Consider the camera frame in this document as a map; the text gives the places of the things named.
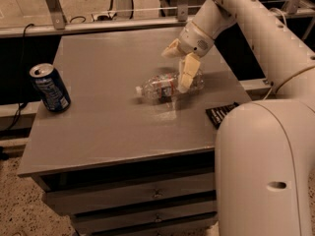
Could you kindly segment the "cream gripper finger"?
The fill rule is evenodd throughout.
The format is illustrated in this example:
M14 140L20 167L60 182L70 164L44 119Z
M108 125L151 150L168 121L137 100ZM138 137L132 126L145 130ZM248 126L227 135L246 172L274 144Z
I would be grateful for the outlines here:
M178 90L185 93L191 87L200 68L200 57L195 53L189 53L179 61Z
M180 40L174 39L161 53L162 57L174 58L184 56L185 52L181 49Z

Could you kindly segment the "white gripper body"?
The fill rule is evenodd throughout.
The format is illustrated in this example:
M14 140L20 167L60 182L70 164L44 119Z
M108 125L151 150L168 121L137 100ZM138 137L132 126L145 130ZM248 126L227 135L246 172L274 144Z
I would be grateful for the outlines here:
M183 55L195 53L203 57L214 45L212 27L201 22L189 22L181 31L178 40L179 50Z

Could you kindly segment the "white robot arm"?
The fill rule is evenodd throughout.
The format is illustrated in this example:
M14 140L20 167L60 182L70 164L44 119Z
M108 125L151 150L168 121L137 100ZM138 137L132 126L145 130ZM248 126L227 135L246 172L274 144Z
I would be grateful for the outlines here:
M215 38L238 24L275 98L231 110L215 145L220 236L312 236L315 166L313 51L259 0L207 0L164 51L187 91Z

